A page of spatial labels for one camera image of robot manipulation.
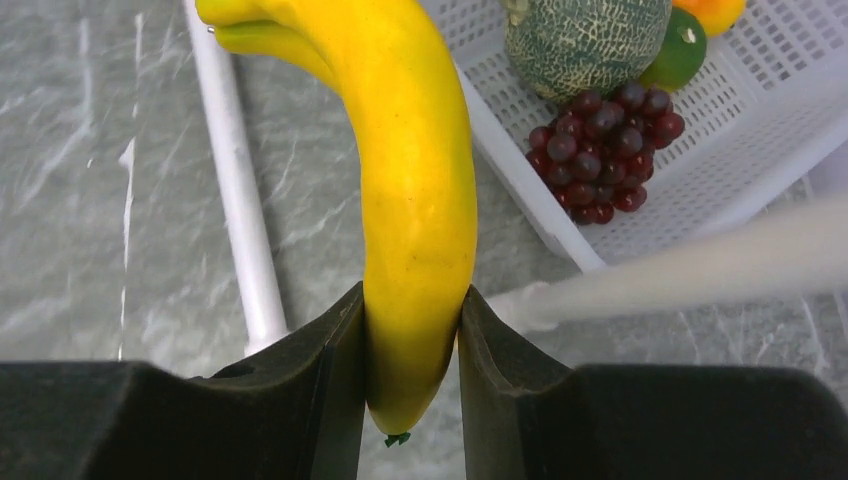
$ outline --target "pvc pipe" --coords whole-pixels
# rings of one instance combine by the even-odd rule
[[[772,212],[735,231],[690,241],[562,282],[488,300],[519,333],[567,320],[676,311],[848,288],[848,193]]]
[[[246,355],[288,335],[229,54],[183,1],[247,324]]]

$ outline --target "cantaloupe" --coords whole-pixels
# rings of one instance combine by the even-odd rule
[[[541,97],[565,103],[588,88],[638,78],[662,47],[672,0],[501,0],[505,51]]]

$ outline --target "white basket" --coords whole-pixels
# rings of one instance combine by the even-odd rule
[[[739,225],[848,139],[848,0],[749,0],[674,95],[686,132],[658,153],[648,202],[578,229],[524,159],[554,108],[503,53],[498,0],[421,0],[461,71],[474,141],[536,232],[583,270]]]

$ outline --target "yellow banana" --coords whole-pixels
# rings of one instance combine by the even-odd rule
[[[477,243],[471,126],[447,45],[416,0],[197,10],[225,48],[289,61],[344,101],[361,163],[366,397],[382,432],[405,433],[444,377]]]

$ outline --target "gray table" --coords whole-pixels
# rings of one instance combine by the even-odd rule
[[[122,345],[124,358],[198,375],[242,354],[181,5],[137,5],[7,0],[0,12],[1,360],[116,358]],[[341,102],[306,74],[274,59],[237,62],[286,314],[302,325],[361,275],[353,132]],[[477,167],[480,290],[576,273]],[[802,196],[796,188],[779,201]],[[569,323],[531,339],[566,364],[797,366],[848,400],[846,331],[834,298],[821,296]],[[452,365],[403,448],[387,450],[366,422],[361,477],[463,478],[458,388]]]

